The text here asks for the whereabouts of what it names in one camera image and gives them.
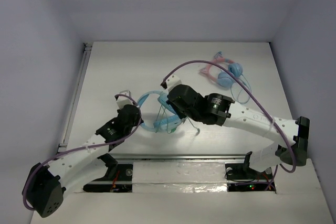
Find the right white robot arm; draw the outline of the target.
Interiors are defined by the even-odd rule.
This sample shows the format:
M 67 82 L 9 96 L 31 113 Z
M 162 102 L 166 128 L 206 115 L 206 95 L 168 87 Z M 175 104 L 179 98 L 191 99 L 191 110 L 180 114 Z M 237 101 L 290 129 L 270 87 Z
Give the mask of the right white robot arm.
M 296 120 L 285 120 L 266 116 L 218 93 L 202 96 L 184 84 L 178 84 L 168 91 L 168 104 L 180 119 L 190 118 L 206 125 L 232 127 L 273 142 L 245 155 L 242 171 L 246 177 L 255 178 L 276 165 L 306 165 L 310 127 L 308 118 L 301 116 Z

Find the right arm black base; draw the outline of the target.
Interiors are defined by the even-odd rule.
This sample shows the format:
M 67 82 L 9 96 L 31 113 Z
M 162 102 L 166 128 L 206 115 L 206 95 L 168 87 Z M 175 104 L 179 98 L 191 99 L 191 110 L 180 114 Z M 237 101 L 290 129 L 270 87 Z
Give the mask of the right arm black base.
M 226 163 L 224 178 L 227 181 L 228 192 L 276 192 L 273 173 L 258 172 L 249 167 L 252 152 L 245 155 L 242 163 Z

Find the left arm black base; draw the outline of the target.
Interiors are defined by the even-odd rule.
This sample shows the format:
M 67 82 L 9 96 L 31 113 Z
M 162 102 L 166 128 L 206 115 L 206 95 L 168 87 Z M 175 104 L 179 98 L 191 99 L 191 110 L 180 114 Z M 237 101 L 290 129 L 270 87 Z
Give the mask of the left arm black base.
M 110 154 L 100 157 L 107 167 L 105 175 L 84 185 L 83 191 L 87 193 L 131 193 L 133 164 L 119 164 Z

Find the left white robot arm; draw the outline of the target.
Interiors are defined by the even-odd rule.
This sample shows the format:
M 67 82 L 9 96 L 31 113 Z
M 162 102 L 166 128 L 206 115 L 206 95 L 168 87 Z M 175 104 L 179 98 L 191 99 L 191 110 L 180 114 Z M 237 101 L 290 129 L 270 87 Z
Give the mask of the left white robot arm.
M 142 122 L 136 105 L 125 105 L 117 113 L 82 146 L 58 153 L 30 169 L 22 191 L 27 209 L 42 218 L 49 217 L 76 189 L 97 178 L 111 179 L 116 175 L 118 163 L 109 153 Z

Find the light blue headphones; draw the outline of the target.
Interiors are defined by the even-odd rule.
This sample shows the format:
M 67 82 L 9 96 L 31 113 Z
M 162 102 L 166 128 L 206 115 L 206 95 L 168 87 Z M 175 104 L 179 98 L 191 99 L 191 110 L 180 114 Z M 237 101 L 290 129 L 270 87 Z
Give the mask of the light blue headphones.
M 145 122 L 142 122 L 140 127 L 142 127 L 144 130 L 154 133 L 174 133 L 176 129 L 185 122 L 185 120 L 180 119 L 172 106 L 167 103 L 167 93 L 158 90 L 144 93 L 137 101 L 138 106 L 141 107 L 151 94 L 158 95 L 157 101 L 160 104 L 160 108 L 156 115 L 155 121 L 153 122 L 153 126 L 147 126 Z

